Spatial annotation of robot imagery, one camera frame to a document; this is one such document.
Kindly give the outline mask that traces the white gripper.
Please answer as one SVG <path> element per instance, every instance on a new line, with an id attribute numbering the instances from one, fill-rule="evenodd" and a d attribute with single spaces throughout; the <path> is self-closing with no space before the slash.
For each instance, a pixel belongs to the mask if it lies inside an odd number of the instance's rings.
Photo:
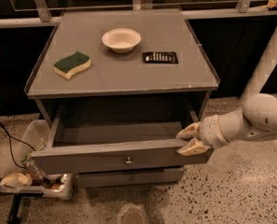
<path id="1" fill-rule="evenodd" d="M 206 152 L 210 147 L 213 149 L 226 146 L 229 142 L 221 132 L 220 117 L 213 115 L 204 120 L 194 122 L 176 135 L 177 139 L 192 138 L 184 147 L 177 150 L 182 156 L 193 156 Z"/>

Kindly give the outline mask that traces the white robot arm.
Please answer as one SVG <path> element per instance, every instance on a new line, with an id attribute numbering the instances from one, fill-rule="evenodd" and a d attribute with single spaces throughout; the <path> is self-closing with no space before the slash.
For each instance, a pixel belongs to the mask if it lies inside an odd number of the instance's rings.
<path id="1" fill-rule="evenodd" d="M 188 139 L 177 152 L 193 156 L 217 149 L 234 141 L 268 141 L 277 139 L 277 98 L 259 93 L 247 98 L 238 110 L 206 117 L 179 132 L 177 139 Z"/>

